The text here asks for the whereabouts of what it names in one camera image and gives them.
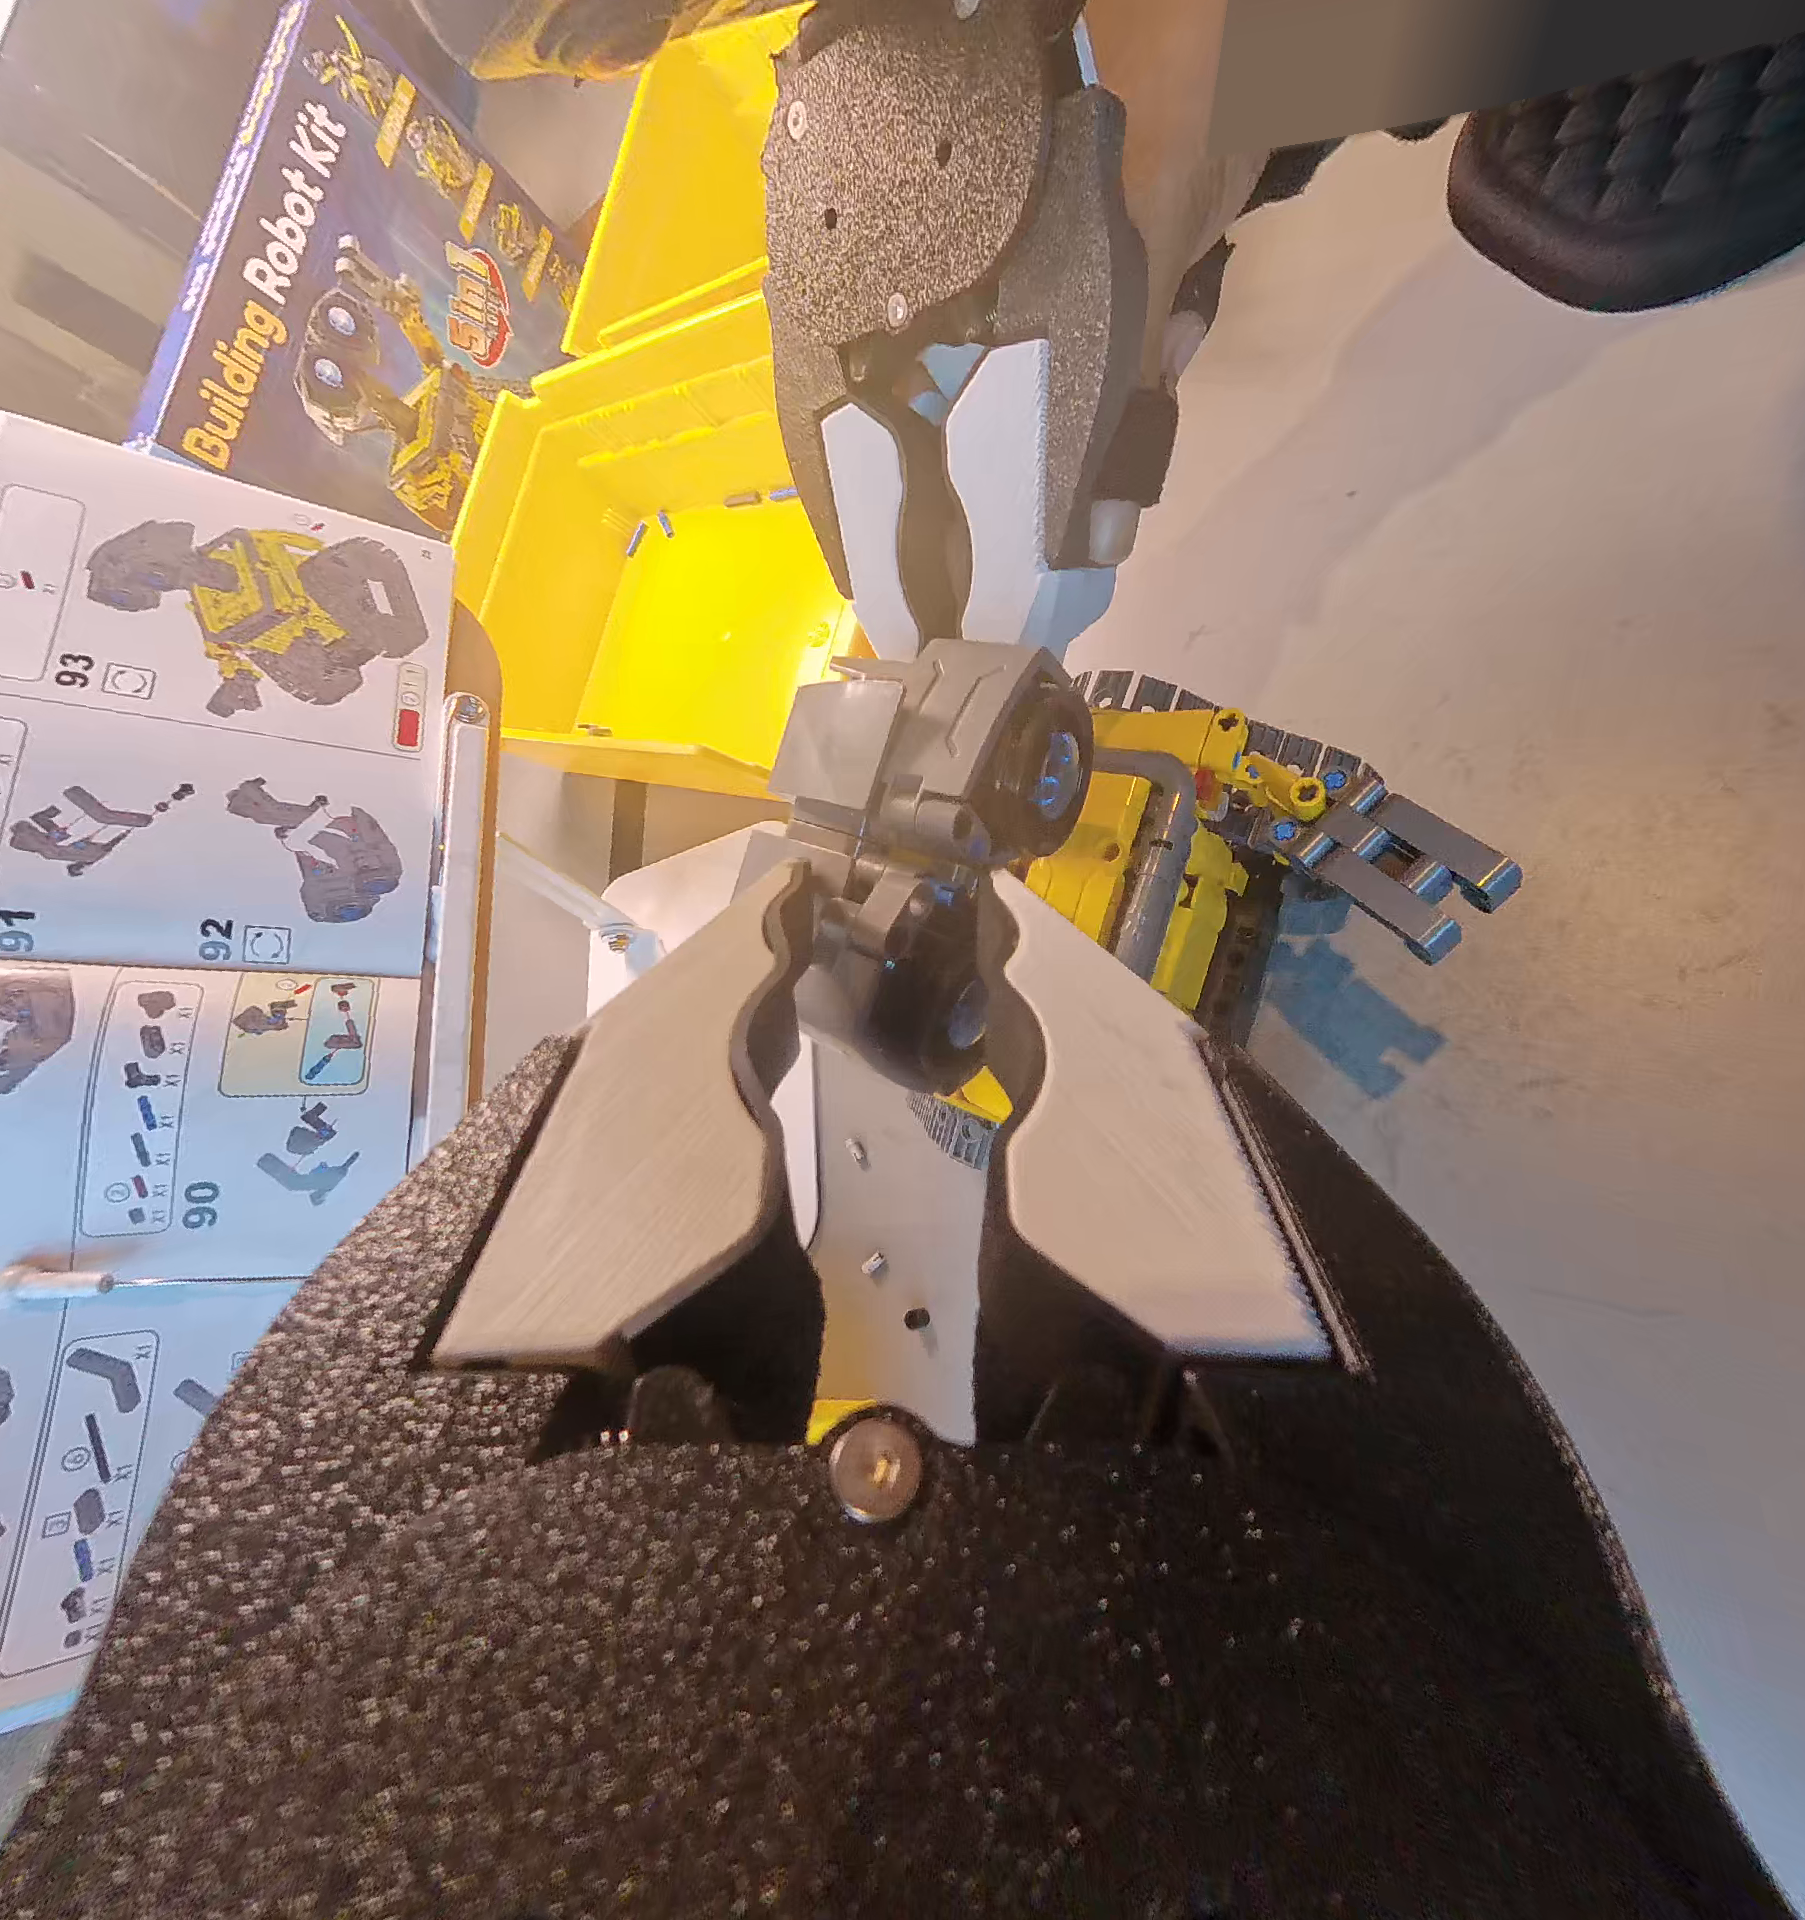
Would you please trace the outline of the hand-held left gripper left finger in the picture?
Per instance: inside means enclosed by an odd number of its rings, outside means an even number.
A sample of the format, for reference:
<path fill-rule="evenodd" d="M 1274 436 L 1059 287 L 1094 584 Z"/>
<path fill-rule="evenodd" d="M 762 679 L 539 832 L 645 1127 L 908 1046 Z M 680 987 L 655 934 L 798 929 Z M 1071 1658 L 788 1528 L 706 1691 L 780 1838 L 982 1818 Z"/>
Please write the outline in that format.
<path fill-rule="evenodd" d="M 807 865 L 767 865 L 589 1019 L 433 1365 L 585 1363 L 759 1246 L 790 1200 L 771 1095 L 817 892 Z"/>

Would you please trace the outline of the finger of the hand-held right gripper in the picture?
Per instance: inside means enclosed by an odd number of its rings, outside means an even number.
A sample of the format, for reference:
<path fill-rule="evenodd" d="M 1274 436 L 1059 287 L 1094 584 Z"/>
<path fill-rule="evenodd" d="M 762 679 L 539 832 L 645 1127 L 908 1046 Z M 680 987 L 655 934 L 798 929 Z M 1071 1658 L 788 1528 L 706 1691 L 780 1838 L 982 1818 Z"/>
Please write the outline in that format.
<path fill-rule="evenodd" d="M 888 415 L 846 400 L 819 422 L 847 599 L 890 663 L 983 637 L 968 619 L 974 551 L 948 464 L 954 406 L 951 391 L 920 391 Z"/>
<path fill-rule="evenodd" d="M 989 346 L 956 396 L 956 503 L 965 517 L 960 637 L 1065 658 L 1106 612 L 1106 568 L 1057 568 L 1046 547 L 1048 340 Z"/>

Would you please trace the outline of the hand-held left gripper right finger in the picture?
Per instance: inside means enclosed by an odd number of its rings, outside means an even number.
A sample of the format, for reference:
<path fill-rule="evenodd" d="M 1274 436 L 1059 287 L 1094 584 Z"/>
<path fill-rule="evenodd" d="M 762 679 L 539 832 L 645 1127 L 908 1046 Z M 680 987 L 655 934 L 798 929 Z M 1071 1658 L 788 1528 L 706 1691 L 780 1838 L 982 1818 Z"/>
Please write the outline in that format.
<path fill-rule="evenodd" d="M 982 887 L 982 980 L 1015 1240 L 1170 1354 L 1359 1367 L 1202 1027 L 1009 874 Z"/>

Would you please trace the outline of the yellow tracked toy robot body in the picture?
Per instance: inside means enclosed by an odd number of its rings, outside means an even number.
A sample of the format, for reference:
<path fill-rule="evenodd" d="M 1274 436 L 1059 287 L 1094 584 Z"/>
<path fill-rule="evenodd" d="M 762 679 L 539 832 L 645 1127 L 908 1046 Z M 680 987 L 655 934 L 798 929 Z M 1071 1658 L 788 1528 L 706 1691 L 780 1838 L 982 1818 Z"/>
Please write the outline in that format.
<path fill-rule="evenodd" d="M 1079 826 L 1026 882 L 1106 949 L 1146 929 L 1154 993 L 1226 1043 L 1245 1043 L 1290 887 L 1358 908 L 1423 964 L 1459 941 L 1451 897 L 1488 915 L 1520 887 L 1513 858 L 1352 752 L 1146 674 L 1106 668 L 1076 688 L 1101 752 L 1178 763 L 1192 798 L 1154 769 L 1097 769 Z"/>

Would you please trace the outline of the yellow plastic bin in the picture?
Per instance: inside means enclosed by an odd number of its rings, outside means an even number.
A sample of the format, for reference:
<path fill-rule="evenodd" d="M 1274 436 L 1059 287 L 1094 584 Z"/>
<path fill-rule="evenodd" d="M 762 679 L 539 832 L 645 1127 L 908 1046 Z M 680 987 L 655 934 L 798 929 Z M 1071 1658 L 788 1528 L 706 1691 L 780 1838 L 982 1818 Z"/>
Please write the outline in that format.
<path fill-rule="evenodd" d="M 771 60 L 805 11 L 721 19 L 641 70 L 562 333 L 569 355 L 759 297 Z"/>
<path fill-rule="evenodd" d="M 795 694 L 867 654 L 798 504 L 744 292 L 505 396 L 454 533 L 505 742 L 761 801 Z"/>

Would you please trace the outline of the white book stand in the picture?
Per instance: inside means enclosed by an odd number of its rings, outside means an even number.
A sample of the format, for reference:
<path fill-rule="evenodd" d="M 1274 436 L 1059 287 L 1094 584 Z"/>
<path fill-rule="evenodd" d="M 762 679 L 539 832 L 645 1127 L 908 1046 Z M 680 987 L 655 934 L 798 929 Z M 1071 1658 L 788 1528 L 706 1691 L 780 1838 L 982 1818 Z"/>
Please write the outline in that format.
<path fill-rule="evenodd" d="M 631 956 L 589 964 L 589 1013 L 532 1122 L 499 1202 L 443 1299 L 443 1327 L 471 1256 L 562 1083 L 580 1036 L 631 979 L 686 944 L 767 865 L 791 865 L 780 828 L 747 828 L 653 861 L 608 887 L 631 917 Z M 881 1403 L 951 1441 L 977 1433 L 969 1370 L 985 1177 L 928 1127 L 936 1111 L 858 1056 L 798 1036 L 771 1095 L 790 1200 L 759 1246 L 579 1365 L 509 1365 L 585 1380 L 611 1426 L 639 1376 L 680 1367 L 722 1403 L 737 1435 L 801 1438 L 811 1403 Z M 499 1370 L 466 1365 L 443 1370 Z"/>

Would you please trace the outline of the building instruction booklet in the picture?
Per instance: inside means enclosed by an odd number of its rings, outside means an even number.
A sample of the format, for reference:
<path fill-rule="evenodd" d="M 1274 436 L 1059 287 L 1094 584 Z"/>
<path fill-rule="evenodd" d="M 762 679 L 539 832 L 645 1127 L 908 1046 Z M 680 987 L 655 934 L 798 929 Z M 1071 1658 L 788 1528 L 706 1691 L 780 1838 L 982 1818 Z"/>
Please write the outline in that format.
<path fill-rule="evenodd" d="M 454 555 L 0 411 L 0 1733 L 406 1173 Z"/>

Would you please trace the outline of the robot kit box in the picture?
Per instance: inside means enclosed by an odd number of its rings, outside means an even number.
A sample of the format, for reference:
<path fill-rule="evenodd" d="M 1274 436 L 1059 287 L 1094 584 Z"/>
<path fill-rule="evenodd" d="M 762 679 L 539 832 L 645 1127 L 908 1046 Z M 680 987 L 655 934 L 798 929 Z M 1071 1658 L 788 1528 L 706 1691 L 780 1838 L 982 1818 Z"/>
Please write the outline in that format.
<path fill-rule="evenodd" d="M 283 4 L 126 444 L 450 540 L 585 253 L 369 13 Z"/>

